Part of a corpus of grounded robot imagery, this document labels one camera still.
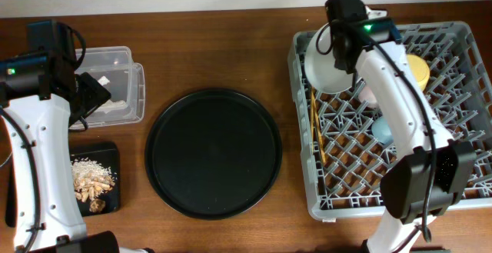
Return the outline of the white napkin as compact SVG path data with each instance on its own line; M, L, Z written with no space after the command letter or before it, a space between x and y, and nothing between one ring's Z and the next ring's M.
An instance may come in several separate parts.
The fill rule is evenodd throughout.
M98 83L102 86L105 86L110 83L110 80L105 76L102 76L98 80ZM106 103L97 108L97 112L104 112L105 114L107 114L111 111L122 110L127 106L128 104L124 100L113 102L111 99L109 99L106 101Z

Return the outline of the grey plate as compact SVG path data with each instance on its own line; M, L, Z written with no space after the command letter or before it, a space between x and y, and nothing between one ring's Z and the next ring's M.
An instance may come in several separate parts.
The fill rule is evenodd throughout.
M322 55L316 45L323 52L330 48L330 28L323 32L320 28L308 44L304 56L304 72L308 82L317 91L325 94L337 94L348 90L352 86L352 75L335 68L333 52Z

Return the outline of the pink cup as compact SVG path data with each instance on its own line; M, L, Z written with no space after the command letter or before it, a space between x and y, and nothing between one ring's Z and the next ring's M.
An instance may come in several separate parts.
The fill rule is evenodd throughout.
M377 108L378 103L374 93L368 86L364 86L358 95L358 100L360 103L367 102L368 108Z

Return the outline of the wooden chopstick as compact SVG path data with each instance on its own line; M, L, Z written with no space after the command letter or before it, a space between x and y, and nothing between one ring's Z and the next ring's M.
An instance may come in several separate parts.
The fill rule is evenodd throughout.
M311 153L314 152L314 142L315 142L315 137L314 137L314 109L315 109L315 99L314 99L314 89L311 86L310 87L310 126L311 126Z
M326 154L324 152L324 142L321 134L321 124L320 119L317 112L317 102L315 98L315 89L314 89L314 99L315 99L315 109L314 109L314 129L317 135L317 143L318 143L318 151L321 157L321 163L323 166L327 164Z

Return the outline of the yellow bowl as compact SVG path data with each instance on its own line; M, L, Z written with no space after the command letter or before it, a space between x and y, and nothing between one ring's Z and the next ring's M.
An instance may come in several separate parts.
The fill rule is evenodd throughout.
M424 91L430 78L430 68L428 64L417 55L407 55L407 60L418 86L421 91Z

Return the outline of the food scraps pile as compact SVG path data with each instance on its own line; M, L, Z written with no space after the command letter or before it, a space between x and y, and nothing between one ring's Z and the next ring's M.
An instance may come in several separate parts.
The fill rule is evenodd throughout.
M101 214L108 203L102 198L116 186L116 178L110 168L90 158L76 158L71 163L73 187L76 199L88 203L88 211Z

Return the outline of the blue cup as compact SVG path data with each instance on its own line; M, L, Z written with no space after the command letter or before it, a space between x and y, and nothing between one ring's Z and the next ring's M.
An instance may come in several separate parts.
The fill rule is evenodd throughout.
M383 145L391 144L394 141L390 126L384 117L380 117L373 122L371 131L373 136Z

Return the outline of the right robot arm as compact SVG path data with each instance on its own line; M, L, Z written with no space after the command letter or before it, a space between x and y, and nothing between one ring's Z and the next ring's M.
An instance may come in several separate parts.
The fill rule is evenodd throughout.
M408 252L428 225L457 204L477 158L441 124L408 64L390 18L356 13L330 20L335 66L355 71L374 93L391 129L397 160L380 182L385 211L366 252Z

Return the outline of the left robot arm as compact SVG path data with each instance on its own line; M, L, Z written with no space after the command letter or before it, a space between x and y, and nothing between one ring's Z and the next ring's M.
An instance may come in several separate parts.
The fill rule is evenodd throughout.
M122 252L115 235L88 235L68 148L75 62L55 52L1 63L1 117L12 148L16 252Z

